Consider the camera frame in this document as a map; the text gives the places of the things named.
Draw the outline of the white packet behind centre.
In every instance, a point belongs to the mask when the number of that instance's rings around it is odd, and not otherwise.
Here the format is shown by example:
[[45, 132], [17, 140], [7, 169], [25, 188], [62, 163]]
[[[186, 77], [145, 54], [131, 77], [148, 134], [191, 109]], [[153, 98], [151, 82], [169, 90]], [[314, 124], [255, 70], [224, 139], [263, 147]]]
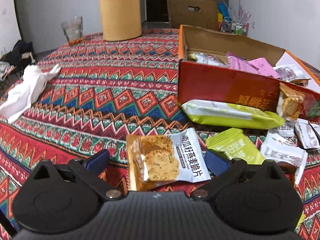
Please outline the white packet behind centre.
[[271, 128], [268, 131], [270, 133], [277, 133], [278, 135], [289, 138], [295, 136], [295, 121], [286, 120], [282, 126], [278, 126], [276, 128]]

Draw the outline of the orange cardboard snack box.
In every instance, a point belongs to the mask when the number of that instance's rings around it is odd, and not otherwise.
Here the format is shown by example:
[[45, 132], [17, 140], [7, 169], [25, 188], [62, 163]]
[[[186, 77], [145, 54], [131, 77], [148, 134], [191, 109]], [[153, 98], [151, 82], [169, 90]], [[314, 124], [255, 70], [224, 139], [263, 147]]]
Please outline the orange cardboard snack box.
[[319, 122], [319, 79], [295, 55], [283, 48], [249, 37], [191, 25], [180, 26], [177, 97], [179, 103], [202, 99], [252, 106], [263, 111], [276, 110], [280, 92], [279, 80], [188, 60], [191, 53], [205, 53], [226, 59], [228, 52], [247, 60], [263, 57], [272, 66], [295, 65], [309, 78], [307, 87], [287, 84], [288, 87], [305, 95], [300, 118]]

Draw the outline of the white packet right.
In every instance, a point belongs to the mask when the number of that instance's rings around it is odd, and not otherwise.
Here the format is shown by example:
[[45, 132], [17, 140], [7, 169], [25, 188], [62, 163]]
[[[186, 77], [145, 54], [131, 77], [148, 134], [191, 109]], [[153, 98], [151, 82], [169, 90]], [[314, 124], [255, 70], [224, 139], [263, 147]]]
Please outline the white packet right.
[[297, 119], [295, 133], [305, 150], [319, 149], [319, 140], [308, 120]]

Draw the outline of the patterned red tablecloth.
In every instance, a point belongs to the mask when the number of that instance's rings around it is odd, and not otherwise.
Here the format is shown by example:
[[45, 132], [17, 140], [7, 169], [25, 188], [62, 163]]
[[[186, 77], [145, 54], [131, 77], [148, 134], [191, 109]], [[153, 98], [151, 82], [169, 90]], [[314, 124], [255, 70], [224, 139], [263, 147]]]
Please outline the patterned red tablecloth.
[[65, 164], [106, 148], [111, 167], [102, 176], [126, 191], [126, 135], [191, 126], [176, 103], [178, 37], [177, 29], [146, 30], [121, 42], [86, 35], [40, 62], [44, 72], [59, 65], [58, 76], [16, 122], [1, 120], [1, 210], [11, 222], [13, 200], [42, 159]]

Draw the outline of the brown chocolate snack bar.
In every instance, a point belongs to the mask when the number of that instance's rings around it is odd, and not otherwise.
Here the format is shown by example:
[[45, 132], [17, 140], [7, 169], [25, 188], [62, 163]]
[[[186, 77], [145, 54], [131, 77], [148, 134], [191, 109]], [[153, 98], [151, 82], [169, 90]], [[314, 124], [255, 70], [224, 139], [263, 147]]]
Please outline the brown chocolate snack bar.
[[205, 53], [190, 53], [188, 59], [200, 64], [206, 64], [214, 67], [228, 68], [228, 64], [222, 59], [214, 55], [208, 55]]

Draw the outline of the pumpkin oat cracker packet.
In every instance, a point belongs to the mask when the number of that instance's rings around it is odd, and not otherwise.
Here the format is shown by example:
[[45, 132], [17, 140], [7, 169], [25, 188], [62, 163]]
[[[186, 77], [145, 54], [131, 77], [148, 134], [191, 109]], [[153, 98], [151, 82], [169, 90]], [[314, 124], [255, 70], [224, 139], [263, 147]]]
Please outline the pumpkin oat cracker packet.
[[210, 180], [193, 128], [169, 135], [129, 134], [126, 148], [131, 191], [149, 191], [176, 181]]

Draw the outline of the white snack packet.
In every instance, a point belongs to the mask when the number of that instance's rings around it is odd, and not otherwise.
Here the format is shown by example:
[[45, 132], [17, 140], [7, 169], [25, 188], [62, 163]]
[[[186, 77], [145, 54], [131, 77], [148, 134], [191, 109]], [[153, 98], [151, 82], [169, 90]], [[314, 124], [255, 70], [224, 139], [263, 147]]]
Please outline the white snack packet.
[[307, 78], [302, 70], [294, 64], [275, 66], [273, 69], [279, 74], [280, 79], [285, 82], [301, 84], [302, 86], [307, 86], [309, 83], [310, 78]]

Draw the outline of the glass cup with drink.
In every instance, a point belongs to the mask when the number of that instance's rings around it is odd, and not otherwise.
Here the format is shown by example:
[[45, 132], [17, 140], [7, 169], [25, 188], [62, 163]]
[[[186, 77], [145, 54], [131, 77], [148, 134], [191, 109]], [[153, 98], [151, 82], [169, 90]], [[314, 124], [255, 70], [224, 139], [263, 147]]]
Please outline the glass cup with drink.
[[82, 41], [83, 39], [82, 16], [75, 16], [70, 21], [61, 22], [61, 28], [67, 39], [69, 46], [73, 46]]

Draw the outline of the white packet barcode centre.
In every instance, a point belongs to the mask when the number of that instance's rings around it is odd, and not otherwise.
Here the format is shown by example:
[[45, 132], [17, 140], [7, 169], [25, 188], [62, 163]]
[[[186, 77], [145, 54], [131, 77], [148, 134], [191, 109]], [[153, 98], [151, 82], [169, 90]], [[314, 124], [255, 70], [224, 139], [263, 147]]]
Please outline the white packet barcode centre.
[[276, 163], [285, 162], [296, 167], [295, 185], [299, 185], [308, 157], [306, 150], [290, 145], [289, 141], [278, 133], [268, 132], [260, 153], [265, 159], [274, 160]]

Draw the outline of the black folding chair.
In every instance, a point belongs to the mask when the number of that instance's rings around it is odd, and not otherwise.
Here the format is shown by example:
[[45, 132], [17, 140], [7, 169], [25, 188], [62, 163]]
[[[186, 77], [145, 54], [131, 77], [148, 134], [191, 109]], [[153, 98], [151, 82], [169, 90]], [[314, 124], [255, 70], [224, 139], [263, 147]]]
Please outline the black folding chair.
[[37, 62], [32, 42], [18, 40], [12, 51], [1, 57], [1, 81], [11, 73], [22, 75], [28, 65]]

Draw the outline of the yellow thermos jug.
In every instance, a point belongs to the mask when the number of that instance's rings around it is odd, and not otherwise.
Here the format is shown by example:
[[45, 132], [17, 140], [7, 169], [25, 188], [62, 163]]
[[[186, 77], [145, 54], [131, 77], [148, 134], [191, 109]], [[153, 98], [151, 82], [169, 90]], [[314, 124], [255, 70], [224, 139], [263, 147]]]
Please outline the yellow thermos jug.
[[103, 39], [125, 41], [142, 34], [140, 0], [99, 0]]

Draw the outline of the orange cracker packet upright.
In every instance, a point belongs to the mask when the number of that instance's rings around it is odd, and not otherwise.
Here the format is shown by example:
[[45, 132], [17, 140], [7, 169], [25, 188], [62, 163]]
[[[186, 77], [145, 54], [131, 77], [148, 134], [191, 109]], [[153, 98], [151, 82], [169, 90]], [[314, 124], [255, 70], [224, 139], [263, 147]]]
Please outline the orange cracker packet upright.
[[296, 121], [301, 113], [305, 95], [284, 83], [279, 84], [276, 113], [287, 121]]

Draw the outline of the green white bar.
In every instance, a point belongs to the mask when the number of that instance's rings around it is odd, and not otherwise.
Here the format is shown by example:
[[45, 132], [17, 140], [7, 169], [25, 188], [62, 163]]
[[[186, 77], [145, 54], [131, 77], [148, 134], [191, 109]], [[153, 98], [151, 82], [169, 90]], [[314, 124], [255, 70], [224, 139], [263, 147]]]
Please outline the green white bar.
[[180, 108], [192, 122], [202, 125], [271, 129], [285, 124], [276, 113], [233, 103], [193, 99]]
[[255, 165], [260, 165], [265, 160], [253, 142], [238, 128], [230, 128], [207, 138], [206, 146], [210, 150], [223, 153], [229, 160], [240, 158]]

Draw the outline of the white crumpled cloth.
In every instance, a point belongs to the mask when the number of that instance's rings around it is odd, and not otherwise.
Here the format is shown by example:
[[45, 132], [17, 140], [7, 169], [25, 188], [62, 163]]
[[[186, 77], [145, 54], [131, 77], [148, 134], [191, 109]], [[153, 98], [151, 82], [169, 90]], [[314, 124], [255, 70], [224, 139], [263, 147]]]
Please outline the white crumpled cloth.
[[59, 74], [61, 67], [56, 64], [49, 72], [42, 72], [38, 65], [29, 65], [25, 68], [22, 83], [8, 91], [6, 102], [1, 104], [1, 116], [9, 124], [14, 123], [46, 88], [48, 81]]

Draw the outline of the pink snack packet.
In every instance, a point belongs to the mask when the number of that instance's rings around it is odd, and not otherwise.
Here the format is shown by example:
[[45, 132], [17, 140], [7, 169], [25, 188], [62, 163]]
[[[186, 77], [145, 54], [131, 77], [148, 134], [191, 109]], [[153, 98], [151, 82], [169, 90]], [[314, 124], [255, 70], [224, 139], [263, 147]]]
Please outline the pink snack packet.
[[244, 59], [230, 52], [228, 52], [226, 56], [228, 59], [229, 69], [273, 77], [275, 79], [280, 78], [280, 75], [264, 57], [260, 57], [251, 61], [245, 61]]

